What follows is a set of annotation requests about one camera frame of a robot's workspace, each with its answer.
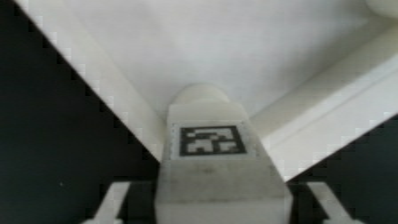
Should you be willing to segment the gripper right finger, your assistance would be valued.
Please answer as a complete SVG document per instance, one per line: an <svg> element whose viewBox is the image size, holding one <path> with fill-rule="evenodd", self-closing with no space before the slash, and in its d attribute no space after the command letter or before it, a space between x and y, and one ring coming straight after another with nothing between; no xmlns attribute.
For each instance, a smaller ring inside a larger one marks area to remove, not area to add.
<svg viewBox="0 0 398 224"><path fill-rule="evenodd" d="M290 224L365 224L326 182L290 182L289 186L294 193Z"/></svg>

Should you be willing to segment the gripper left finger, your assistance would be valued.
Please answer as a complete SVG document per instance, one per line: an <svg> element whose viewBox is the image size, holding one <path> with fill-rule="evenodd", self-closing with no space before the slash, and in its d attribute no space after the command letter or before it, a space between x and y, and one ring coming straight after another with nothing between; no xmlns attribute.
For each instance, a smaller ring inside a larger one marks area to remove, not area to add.
<svg viewBox="0 0 398 224"><path fill-rule="evenodd" d="M152 181L118 181L111 184L91 218L81 224L153 224Z"/></svg>

